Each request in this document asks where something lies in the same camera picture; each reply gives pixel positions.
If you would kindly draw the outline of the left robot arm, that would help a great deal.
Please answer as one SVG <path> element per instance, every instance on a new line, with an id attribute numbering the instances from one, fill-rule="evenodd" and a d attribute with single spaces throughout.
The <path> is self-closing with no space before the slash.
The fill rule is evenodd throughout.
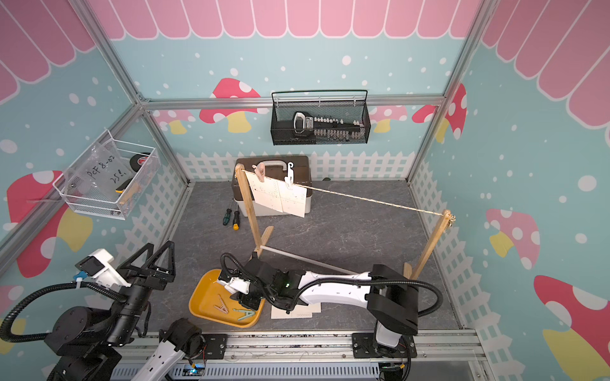
<path id="1" fill-rule="evenodd" d="M 176 278 L 175 244 L 166 241 L 159 249 L 145 244 L 114 268 L 114 257 L 98 249 L 76 267 L 89 277 L 44 287 L 25 297 L 5 317 L 1 338 L 9 343 L 44 341 L 59 357 L 50 380 L 109 380 L 122 359 L 119 349 L 133 342 L 141 319 L 152 313 L 150 296 L 163 291 Z M 65 311 L 49 333 L 17 334 L 14 322 L 30 303 L 52 292 L 88 288 L 112 299 L 107 310 L 75 306 Z"/>

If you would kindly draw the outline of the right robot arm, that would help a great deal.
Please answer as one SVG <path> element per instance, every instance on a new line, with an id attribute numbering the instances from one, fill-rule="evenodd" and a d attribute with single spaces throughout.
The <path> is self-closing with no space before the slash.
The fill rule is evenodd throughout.
<path id="1" fill-rule="evenodd" d="M 368 311 L 376 320 L 373 340 L 380 352 L 397 352 L 405 338 L 419 333 L 419 319 L 443 304 L 443 293 L 432 284 L 408 279 L 376 264 L 355 275 L 324 275 L 312 271 L 281 271 L 258 257 L 246 264 L 228 255 L 221 260 L 225 289 L 250 310 L 263 300 L 286 314 L 298 306 L 340 304 Z"/>

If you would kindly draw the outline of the postcard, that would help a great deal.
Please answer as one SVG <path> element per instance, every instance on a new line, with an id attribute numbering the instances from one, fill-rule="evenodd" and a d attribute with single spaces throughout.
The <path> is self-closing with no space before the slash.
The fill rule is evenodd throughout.
<path id="1" fill-rule="evenodd" d="M 279 180 L 265 178 L 260 181 L 255 173 L 249 171 L 246 171 L 246 177 L 255 203 L 277 212 L 283 212 Z"/>
<path id="2" fill-rule="evenodd" d="M 278 189 L 283 212 L 297 217 L 305 217 L 308 189 L 297 185 L 288 185 L 286 182 L 279 182 Z"/>
<path id="3" fill-rule="evenodd" d="M 308 306 L 296 306 L 293 311 L 290 313 L 281 309 L 276 308 L 275 306 L 271 307 L 271 319 L 279 320 L 279 319 L 305 319 L 312 318 L 314 314 L 319 314 L 321 312 L 321 304 L 312 304 Z"/>

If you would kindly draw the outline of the green clothespin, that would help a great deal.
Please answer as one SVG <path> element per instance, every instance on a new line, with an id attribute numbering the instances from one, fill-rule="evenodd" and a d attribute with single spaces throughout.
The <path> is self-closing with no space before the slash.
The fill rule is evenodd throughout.
<path id="1" fill-rule="evenodd" d="M 252 317 L 254 317 L 257 314 L 256 311 L 244 310 L 244 309 L 234 309 L 234 312 L 236 314 L 239 314 L 239 316 L 237 318 L 237 320 L 239 322 L 241 322 L 243 320 L 246 320 L 246 319 L 249 319 L 249 318 L 252 318 Z"/>

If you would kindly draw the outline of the pink clothespin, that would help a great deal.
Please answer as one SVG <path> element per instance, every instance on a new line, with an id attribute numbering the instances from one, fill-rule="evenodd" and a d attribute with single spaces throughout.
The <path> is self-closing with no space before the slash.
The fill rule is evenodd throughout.
<path id="1" fill-rule="evenodd" d="M 230 313 L 230 309 L 228 308 L 225 299 L 219 293 L 215 293 L 211 296 L 211 306 L 214 313 L 219 316 L 227 316 Z"/>
<path id="2" fill-rule="evenodd" d="M 255 175 L 257 176 L 258 180 L 263 183 L 265 182 L 265 177 L 266 177 L 266 171 L 265 171 L 265 163 L 264 162 L 260 162 L 257 165 L 253 166 L 253 170 Z"/>

